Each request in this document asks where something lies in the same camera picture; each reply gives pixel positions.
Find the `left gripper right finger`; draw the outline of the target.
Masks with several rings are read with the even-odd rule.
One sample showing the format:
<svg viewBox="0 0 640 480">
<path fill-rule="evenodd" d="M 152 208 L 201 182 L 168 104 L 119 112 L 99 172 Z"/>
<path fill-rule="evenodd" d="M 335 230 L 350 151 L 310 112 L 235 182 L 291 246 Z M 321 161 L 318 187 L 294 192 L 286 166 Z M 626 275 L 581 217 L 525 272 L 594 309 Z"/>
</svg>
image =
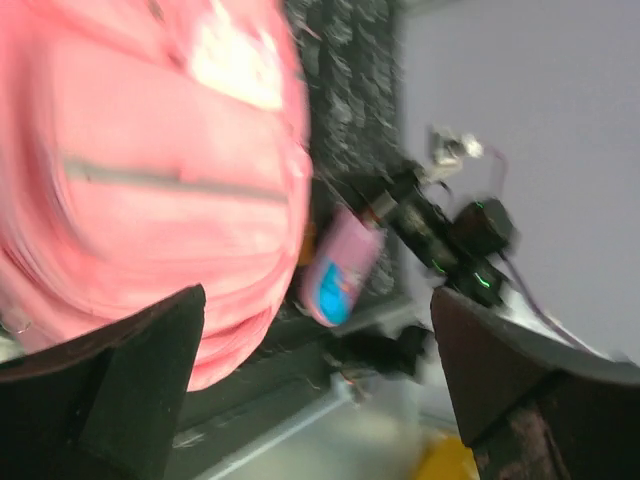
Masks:
<svg viewBox="0 0 640 480">
<path fill-rule="evenodd" d="M 639 368 L 552 340 L 446 288 L 431 318 L 483 479 L 636 479 Z"/>
</svg>

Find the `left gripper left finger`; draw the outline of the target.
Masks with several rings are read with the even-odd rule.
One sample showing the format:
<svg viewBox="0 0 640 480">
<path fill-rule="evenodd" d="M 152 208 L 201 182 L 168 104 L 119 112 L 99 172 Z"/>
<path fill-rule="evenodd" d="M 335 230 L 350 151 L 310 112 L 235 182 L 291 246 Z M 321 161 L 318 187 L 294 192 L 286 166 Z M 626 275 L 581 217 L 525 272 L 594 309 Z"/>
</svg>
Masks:
<svg viewBox="0 0 640 480">
<path fill-rule="evenodd" d="M 202 286 L 1 365 L 4 479 L 160 479 L 204 324 Z"/>
</svg>

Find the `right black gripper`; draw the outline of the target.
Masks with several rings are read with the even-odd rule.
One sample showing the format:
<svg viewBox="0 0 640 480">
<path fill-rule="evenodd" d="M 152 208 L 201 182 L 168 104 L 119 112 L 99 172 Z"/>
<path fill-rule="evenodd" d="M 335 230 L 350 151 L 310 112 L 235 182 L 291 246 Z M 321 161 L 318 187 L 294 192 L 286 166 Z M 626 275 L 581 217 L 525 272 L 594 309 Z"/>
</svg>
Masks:
<svg viewBox="0 0 640 480">
<path fill-rule="evenodd" d="M 379 245 L 392 232 L 406 245 L 446 241 L 448 220 L 423 190 L 440 186 L 435 172 L 408 162 L 385 176 L 356 174 L 349 179 L 344 243 Z"/>
</svg>

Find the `pink cartoon pencil case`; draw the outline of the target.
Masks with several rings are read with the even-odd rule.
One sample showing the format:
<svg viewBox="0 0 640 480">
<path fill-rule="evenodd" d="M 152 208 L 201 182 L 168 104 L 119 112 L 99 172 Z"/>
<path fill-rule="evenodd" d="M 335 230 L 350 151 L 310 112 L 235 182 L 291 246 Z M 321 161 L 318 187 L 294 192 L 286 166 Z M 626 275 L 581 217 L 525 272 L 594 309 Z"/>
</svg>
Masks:
<svg viewBox="0 0 640 480">
<path fill-rule="evenodd" d="M 338 207 L 301 282 L 300 301 L 314 320 L 326 327 L 348 320 L 385 237 L 383 229 L 363 223 L 345 206 Z"/>
</svg>

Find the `pink student backpack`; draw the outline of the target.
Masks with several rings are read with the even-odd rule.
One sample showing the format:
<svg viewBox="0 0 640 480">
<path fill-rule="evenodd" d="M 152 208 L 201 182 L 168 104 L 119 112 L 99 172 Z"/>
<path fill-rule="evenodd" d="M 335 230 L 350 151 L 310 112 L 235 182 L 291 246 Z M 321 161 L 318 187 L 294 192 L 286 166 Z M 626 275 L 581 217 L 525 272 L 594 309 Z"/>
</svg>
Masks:
<svg viewBox="0 0 640 480">
<path fill-rule="evenodd" d="M 35 352 L 198 284 L 189 387 L 224 379 L 298 262 L 308 137 L 279 1 L 3 2 L 3 326 Z"/>
</svg>

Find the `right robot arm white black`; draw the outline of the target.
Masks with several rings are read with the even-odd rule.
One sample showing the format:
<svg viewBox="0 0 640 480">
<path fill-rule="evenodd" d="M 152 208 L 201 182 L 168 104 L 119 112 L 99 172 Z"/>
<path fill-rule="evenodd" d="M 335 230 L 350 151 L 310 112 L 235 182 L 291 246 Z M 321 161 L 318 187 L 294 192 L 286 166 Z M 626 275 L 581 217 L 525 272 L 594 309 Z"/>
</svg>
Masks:
<svg viewBox="0 0 640 480">
<path fill-rule="evenodd" d="M 576 351 L 611 362 L 620 357 L 598 351 L 536 303 L 509 259 L 517 230 L 502 202 L 473 199 L 449 217 L 426 196 L 426 189 L 450 188 L 450 171 L 406 161 L 389 173 L 345 176 L 345 188 L 359 209 L 392 230 L 442 285 L 517 325 Z"/>
</svg>

